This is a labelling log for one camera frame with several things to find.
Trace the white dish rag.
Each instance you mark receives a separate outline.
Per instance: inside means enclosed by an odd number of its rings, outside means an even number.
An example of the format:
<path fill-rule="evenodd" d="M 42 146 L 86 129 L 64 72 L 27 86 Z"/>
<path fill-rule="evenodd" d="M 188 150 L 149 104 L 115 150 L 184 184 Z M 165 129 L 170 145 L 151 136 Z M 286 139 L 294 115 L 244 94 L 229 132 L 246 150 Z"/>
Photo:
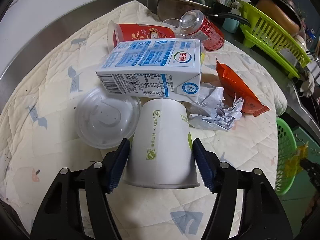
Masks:
<path fill-rule="evenodd" d="M 309 98 L 313 95 L 315 90 L 315 80 L 311 72 L 306 71 L 304 74 L 305 81 L 302 83 L 300 87 L 300 92 L 306 98 Z"/>

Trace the green trash basket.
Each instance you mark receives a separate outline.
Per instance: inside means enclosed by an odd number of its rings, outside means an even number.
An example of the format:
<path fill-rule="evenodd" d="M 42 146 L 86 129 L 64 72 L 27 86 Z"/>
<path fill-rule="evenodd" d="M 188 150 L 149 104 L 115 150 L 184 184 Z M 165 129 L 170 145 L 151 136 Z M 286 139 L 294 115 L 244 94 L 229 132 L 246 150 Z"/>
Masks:
<path fill-rule="evenodd" d="M 278 196 L 284 196 L 291 188 L 296 176 L 296 165 L 292 161 L 296 153 L 297 144 L 289 125 L 280 117 L 277 117 L 276 123 L 278 164 L 275 192 Z"/>

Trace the blue white milk carton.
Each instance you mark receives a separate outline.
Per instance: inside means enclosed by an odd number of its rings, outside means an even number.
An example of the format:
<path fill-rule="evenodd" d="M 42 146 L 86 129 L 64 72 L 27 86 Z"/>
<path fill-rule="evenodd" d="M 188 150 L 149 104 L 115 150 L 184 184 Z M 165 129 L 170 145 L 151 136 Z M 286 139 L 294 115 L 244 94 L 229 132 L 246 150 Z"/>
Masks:
<path fill-rule="evenodd" d="M 196 101 L 201 81 L 200 40 L 120 42 L 96 74 L 110 94 Z"/>

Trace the teal cup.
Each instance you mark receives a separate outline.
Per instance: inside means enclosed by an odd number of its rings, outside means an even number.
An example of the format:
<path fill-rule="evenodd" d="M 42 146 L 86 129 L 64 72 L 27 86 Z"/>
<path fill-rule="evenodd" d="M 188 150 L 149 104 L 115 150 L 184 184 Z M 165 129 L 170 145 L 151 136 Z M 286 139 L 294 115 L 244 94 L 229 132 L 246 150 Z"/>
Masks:
<path fill-rule="evenodd" d="M 222 27 L 229 33 L 236 33 L 236 30 L 239 26 L 240 22 L 231 18 L 226 18 Z"/>

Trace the lime green dish rack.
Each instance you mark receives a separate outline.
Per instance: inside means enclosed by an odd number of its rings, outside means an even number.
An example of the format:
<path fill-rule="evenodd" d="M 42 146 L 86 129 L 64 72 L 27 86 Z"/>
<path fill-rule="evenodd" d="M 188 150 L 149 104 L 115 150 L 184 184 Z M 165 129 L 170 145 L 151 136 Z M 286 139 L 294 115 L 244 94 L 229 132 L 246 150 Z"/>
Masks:
<path fill-rule="evenodd" d="M 300 64 L 305 68 L 311 62 L 303 48 L 295 39 L 285 31 L 278 23 L 268 17 L 265 13 L 257 9 L 248 2 L 237 0 L 241 5 L 241 15 L 251 24 L 250 26 L 240 24 L 241 31 L 244 35 L 243 44 L 252 48 L 257 46 L 268 54 L 274 61 L 287 72 L 287 77 L 292 79 L 299 78 L 298 69 L 290 63 L 281 51 L 288 49 Z"/>

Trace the orange snack wrapper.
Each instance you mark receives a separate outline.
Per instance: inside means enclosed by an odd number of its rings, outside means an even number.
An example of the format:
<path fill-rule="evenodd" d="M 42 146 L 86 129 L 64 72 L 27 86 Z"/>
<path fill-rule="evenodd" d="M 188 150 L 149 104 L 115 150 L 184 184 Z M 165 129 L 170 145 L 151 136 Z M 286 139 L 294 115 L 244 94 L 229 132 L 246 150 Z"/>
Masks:
<path fill-rule="evenodd" d="M 244 100 L 242 113 L 257 117 L 270 110 L 260 102 L 242 78 L 229 66 L 216 61 L 216 71 L 221 85 L 227 90 L 227 94 Z"/>

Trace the cream quilted mat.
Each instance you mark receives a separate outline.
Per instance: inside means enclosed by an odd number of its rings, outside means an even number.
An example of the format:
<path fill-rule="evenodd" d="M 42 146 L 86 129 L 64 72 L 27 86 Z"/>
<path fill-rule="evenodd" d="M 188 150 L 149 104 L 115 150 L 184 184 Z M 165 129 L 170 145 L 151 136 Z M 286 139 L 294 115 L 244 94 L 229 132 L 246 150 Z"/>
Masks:
<path fill-rule="evenodd" d="M 1 113 L 1 199 L 30 231 L 37 210 L 59 170 L 87 168 L 105 151 L 86 145 L 74 127 L 81 96 L 99 85 L 94 67 L 107 55 L 107 26 L 154 24 L 155 16 L 139 2 L 121 5 L 93 20 L 54 48 L 16 87 Z M 228 41 L 207 52 L 202 71 L 232 68 L 268 107 L 243 115 L 228 131 L 192 128 L 191 136 L 239 170 L 260 168 L 276 183 L 276 117 L 287 100 L 267 70 Z M 123 182 L 108 202 L 123 239 L 200 239 L 216 196 L 203 185 L 186 190 L 154 190 Z"/>

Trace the crumpled white paper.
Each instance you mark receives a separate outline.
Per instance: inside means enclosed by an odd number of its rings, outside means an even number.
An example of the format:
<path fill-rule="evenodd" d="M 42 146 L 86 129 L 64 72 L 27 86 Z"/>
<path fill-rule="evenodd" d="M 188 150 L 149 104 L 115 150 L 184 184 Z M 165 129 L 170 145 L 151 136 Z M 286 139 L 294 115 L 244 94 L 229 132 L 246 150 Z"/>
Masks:
<path fill-rule="evenodd" d="M 234 98 L 228 105 L 224 102 L 224 91 L 223 87 L 202 83 L 197 100 L 187 107 L 189 124 L 198 129 L 231 130 L 242 117 L 244 99 Z"/>

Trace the black wok with lid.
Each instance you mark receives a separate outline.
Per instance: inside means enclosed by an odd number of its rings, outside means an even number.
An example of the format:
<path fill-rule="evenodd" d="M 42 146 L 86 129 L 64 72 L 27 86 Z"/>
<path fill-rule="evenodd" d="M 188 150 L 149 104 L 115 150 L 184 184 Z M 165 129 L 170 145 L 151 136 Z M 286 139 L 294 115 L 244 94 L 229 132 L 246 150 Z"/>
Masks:
<path fill-rule="evenodd" d="M 291 36 L 296 36 L 300 32 L 302 23 L 292 0 L 250 0 L 250 2 Z"/>

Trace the red plastic cup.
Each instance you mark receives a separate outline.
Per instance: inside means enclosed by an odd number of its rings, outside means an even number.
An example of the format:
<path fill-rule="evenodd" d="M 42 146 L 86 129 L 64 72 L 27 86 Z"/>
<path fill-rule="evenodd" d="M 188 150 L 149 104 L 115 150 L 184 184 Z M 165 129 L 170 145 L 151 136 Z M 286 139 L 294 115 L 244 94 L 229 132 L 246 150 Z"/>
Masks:
<path fill-rule="evenodd" d="M 175 38 L 172 29 L 159 25 L 115 23 L 110 21 L 107 27 L 107 47 L 110 53 L 120 42 Z"/>

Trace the white plastic lid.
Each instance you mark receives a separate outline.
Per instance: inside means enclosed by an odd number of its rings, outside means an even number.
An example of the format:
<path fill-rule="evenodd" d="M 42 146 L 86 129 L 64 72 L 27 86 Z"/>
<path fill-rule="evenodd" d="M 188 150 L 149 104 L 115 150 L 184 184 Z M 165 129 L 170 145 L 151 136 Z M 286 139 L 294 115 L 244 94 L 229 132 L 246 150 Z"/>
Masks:
<path fill-rule="evenodd" d="M 141 109 L 139 98 L 109 94 L 103 86 L 98 86 L 76 106 L 75 130 L 87 145 L 111 149 L 133 136 Z"/>

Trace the white paper cup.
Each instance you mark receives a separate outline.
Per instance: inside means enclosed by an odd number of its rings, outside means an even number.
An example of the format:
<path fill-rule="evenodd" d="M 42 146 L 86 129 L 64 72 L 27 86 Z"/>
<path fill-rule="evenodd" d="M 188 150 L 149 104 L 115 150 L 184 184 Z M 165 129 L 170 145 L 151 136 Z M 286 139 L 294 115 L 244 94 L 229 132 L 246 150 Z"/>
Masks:
<path fill-rule="evenodd" d="M 153 99 L 142 107 L 124 173 L 125 183 L 152 189 L 198 187 L 185 107 Z"/>

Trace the steel pot with lid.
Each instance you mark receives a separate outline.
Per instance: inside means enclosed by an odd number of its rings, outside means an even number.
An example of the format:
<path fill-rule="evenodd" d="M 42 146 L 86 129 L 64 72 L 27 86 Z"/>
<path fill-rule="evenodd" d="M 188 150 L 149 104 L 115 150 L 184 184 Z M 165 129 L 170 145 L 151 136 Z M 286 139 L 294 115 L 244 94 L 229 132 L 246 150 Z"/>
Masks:
<path fill-rule="evenodd" d="M 231 12 L 219 12 L 218 9 L 212 9 L 207 5 L 196 3 L 190 0 L 158 0 L 157 16 L 161 21 L 169 18 L 180 19 L 184 13 L 197 9 L 204 13 L 218 27 L 221 27 L 226 18 L 236 20 L 241 24 L 251 27 L 250 22 L 242 16 Z"/>

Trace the red soda can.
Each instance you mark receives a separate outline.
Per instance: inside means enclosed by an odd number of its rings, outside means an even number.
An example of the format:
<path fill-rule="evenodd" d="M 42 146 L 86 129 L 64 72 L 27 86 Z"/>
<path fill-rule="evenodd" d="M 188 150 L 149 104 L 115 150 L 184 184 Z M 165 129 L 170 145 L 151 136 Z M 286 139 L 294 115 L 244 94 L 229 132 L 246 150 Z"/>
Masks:
<path fill-rule="evenodd" d="M 224 44 L 222 31 L 200 10 L 194 9 L 183 14 L 179 27 L 185 35 L 199 39 L 207 51 L 216 51 Z"/>

